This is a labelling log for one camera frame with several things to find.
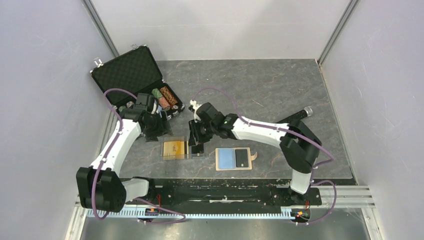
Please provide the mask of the clear acrylic card box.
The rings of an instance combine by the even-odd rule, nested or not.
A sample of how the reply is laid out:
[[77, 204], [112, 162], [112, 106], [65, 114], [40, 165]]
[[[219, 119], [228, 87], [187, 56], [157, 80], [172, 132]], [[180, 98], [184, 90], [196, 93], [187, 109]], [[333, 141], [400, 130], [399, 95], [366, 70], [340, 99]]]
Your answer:
[[203, 145], [189, 145], [187, 136], [168, 136], [161, 142], [160, 156], [165, 161], [202, 158], [205, 155]]

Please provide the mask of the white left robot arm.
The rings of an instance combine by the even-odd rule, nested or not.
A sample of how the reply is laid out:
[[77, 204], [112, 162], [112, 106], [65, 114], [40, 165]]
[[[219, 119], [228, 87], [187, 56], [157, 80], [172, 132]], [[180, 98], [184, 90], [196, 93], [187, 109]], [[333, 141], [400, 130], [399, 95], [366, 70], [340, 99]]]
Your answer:
[[139, 93], [135, 104], [124, 108], [117, 117], [115, 130], [100, 152], [88, 167], [80, 167], [76, 172], [76, 183], [80, 204], [94, 211], [118, 213], [125, 203], [136, 198], [145, 204], [153, 203], [157, 190], [147, 179], [120, 179], [124, 160], [139, 138], [146, 142], [157, 142], [159, 137], [172, 132], [167, 113], [151, 94]]

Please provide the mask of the black VIP card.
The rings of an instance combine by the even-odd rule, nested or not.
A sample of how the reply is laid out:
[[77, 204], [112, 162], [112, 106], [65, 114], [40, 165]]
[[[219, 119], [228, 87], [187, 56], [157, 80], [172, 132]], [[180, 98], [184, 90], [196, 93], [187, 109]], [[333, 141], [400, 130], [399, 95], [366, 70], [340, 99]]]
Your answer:
[[235, 150], [235, 163], [236, 163], [236, 168], [241, 169], [241, 168], [248, 168], [249, 167], [249, 151], [248, 149], [244, 148], [238, 148]]
[[203, 144], [198, 144], [198, 145], [193, 145], [190, 147], [190, 153], [194, 156], [200, 156], [203, 155], [205, 152], [204, 150], [204, 145]]

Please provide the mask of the tan leather card holder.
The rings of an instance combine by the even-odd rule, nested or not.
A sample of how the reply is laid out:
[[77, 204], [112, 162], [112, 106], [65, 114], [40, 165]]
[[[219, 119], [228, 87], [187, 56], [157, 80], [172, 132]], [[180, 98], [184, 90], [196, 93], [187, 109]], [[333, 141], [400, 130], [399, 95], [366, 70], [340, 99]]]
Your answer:
[[[249, 154], [249, 167], [248, 168], [236, 168], [236, 149], [248, 149]], [[250, 147], [233, 147], [233, 148], [216, 148], [215, 149], [215, 169], [217, 171], [242, 171], [252, 170], [252, 161], [258, 156], [255, 152], [252, 154]]]

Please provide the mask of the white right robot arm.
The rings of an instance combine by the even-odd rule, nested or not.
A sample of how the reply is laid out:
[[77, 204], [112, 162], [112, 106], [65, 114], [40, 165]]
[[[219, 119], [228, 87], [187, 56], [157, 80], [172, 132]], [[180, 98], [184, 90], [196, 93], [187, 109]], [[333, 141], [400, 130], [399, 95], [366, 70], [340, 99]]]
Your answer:
[[222, 139], [249, 140], [281, 149], [292, 168], [289, 199], [302, 204], [309, 198], [309, 188], [314, 163], [322, 142], [298, 119], [290, 123], [261, 122], [238, 116], [224, 115], [211, 103], [189, 102], [193, 119], [189, 121], [189, 144], [202, 145], [214, 136]]

